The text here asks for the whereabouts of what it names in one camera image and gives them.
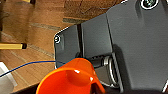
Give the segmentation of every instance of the orange cup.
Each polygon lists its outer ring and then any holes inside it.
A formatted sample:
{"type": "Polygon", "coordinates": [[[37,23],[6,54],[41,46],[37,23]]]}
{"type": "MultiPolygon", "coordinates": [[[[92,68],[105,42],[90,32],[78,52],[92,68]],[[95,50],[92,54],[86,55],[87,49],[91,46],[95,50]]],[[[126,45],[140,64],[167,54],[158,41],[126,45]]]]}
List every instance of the orange cup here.
{"type": "Polygon", "coordinates": [[[93,84],[96,90],[105,93],[92,64],[84,58],[76,58],[47,74],[36,94],[90,94],[93,84]]]}

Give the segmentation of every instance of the black machine panel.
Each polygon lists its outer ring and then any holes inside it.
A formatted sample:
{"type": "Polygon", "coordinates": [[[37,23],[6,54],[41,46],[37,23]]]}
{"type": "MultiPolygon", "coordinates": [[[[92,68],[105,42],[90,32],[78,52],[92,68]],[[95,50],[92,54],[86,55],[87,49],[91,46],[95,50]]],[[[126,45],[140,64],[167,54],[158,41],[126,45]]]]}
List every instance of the black machine panel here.
{"type": "Polygon", "coordinates": [[[106,14],[86,21],[81,26],[83,31],[84,57],[91,58],[112,53],[106,14]]]}
{"type": "MultiPolygon", "coordinates": [[[[54,37],[55,59],[67,63],[75,58],[80,52],[77,26],[73,25],[54,37]]],[[[56,63],[56,67],[62,66],[62,63],[56,63]]]]}
{"type": "Polygon", "coordinates": [[[168,80],[168,5],[151,10],[129,0],[107,12],[124,90],[159,90],[168,80]]]}

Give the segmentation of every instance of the white surface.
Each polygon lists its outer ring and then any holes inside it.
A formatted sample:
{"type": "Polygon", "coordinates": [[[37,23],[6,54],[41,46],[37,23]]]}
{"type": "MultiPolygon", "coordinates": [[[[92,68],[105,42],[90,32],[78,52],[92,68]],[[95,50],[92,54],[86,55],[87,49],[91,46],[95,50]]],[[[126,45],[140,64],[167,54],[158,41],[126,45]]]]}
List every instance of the white surface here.
{"type": "MultiPolygon", "coordinates": [[[[0,62],[0,75],[7,72],[8,68],[3,62],[0,62]]],[[[10,94],[13,91],[14,86],[17,86],[11,73],[0,77],[0,94],[10,94]]]]}

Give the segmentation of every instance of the cable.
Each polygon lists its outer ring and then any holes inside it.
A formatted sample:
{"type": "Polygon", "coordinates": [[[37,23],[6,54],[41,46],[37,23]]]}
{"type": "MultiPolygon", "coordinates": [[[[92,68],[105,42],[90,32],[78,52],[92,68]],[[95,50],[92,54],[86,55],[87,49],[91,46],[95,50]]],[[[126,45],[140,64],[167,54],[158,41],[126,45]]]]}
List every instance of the cable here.
{"type": "Polygon", "coordinates": [[[29,62],[29,63],[23,64],[23,65],[21,65],[21,66],[18,66],[18,67],[16,67],[16,68],[12,69],[12,70],[9,70],[9,71],[7,71],[7,72],[1,74],[0,77],[5,76],[6,74],[8,74],[8,73],[10,73],[10,72],[12,72],[12,71],[14,71],[14,70],[17,70],[17,69],[19,69],[19,68],[21,68],[21,67],[24,67],[24,66],[26,66],[26,65],[33,64],[33,63],[45,63],[45,62],[58,62],[58,63],[65,64],[65,63],[60,62],[60,61],[35,61],[35,62],[29,62]]]}

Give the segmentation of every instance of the orange mug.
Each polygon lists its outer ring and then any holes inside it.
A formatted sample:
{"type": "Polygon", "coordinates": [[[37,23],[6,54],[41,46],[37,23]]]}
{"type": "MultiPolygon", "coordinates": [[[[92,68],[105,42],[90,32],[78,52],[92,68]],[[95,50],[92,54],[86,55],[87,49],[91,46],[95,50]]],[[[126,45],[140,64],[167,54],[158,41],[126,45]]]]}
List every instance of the orange mug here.
{"type": "Polygon", "coordinates": [[[36,94],[104,94],[92,64],[76,58],[50,72],[40,82],[36,94]]]}

